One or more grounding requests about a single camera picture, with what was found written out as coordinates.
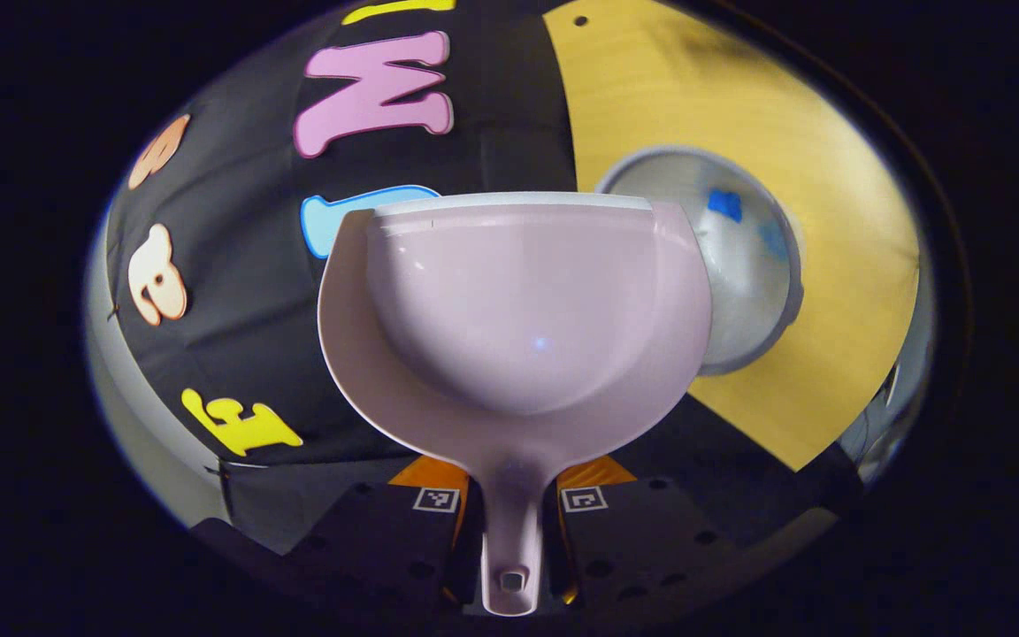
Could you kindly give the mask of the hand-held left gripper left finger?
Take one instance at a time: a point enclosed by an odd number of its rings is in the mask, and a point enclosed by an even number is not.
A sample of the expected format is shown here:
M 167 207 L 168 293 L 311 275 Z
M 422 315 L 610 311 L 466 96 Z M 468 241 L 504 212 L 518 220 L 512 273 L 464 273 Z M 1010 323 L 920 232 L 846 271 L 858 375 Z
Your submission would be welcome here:
M 476 601 L 479 503 L 464 469 L 420 457 L 355 481 L 288 562 L 317 593 L 357 611 L 457 611 Z

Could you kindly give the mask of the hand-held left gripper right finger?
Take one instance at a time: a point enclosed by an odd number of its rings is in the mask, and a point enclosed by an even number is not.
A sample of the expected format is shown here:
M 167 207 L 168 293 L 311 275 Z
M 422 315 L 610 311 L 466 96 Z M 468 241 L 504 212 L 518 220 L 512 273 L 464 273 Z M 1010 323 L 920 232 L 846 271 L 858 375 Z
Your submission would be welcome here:
M 666 476 L 638 479 L 609 457 L 555 480 L 561 611 L 691 611 L 740 588 L 740 549 Z

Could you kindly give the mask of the pink dustpan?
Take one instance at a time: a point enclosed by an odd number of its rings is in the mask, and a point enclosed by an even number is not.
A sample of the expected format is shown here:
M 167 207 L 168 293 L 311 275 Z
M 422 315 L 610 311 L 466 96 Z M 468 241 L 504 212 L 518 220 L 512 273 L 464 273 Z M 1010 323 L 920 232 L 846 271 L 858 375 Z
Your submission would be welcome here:
M 546 489 L 668 414 L 712 319 L 679 206 L 566 192 L 351 212 L 317 301 L 329 375 L 357 414 L 477 481 L 481 598 L 502 617 L 537 609 Z

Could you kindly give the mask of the white garbage bin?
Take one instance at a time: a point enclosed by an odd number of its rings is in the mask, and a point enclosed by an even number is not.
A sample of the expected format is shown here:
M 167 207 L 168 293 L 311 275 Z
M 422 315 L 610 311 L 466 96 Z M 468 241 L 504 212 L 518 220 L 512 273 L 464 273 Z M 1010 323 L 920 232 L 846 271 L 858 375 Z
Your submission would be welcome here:
M 740 194 L 743 221 L 707 210 L 712 188 Z M 620 158 L 594 190 L 682 206 L 702 250 L 713 303 L 700 375 L 720 376 L 751 365 L 796 321 L 804 298 L 797 222 L 743 165 L 711 150 L 655 145 Z M 757 228 L 768 220 L 787 223 L 795 234 L 789 263 L 776 261 L 759 238 Z

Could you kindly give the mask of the light blue paper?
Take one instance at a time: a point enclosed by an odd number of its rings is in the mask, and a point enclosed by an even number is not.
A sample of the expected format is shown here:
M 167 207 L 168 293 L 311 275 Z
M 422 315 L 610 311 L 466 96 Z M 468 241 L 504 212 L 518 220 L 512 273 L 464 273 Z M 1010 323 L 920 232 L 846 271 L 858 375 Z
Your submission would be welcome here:
M 782 263 L 790 262 L 790 250 L 795 249 L 795 234 L 784 222 L 768 220 L 760 223 L 757 233 L 763 247 Z

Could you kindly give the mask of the dark blue paper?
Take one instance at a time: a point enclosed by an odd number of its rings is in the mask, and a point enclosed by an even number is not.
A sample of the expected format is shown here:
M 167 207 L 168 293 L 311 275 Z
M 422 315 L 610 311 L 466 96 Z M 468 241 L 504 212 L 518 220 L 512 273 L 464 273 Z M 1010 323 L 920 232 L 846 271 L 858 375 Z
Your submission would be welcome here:
M 708 194 L 707 205 L 705 207 L 707 207 L 708 211 L 723 215 L 725 218 L 735 223 L 743 221 L 743 205 L 741 205 L 739 193 L 721 188 L 712 188 Z

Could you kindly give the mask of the black backdrop cloth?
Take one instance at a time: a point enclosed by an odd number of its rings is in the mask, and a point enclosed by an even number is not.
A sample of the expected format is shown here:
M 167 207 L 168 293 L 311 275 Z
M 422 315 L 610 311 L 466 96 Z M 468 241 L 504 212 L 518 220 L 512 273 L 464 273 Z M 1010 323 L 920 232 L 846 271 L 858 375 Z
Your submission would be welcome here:
M 254 466 L 408 455 L 343 399 L 317 337 L 345 214 L 391 199 L 590 192 L 628 150 L 696 141 L 699 73 L 767 54 L 682 0 L 417 0 L 336 11 L 182 106 L 114 197 L 121 337 L 203 452 Z

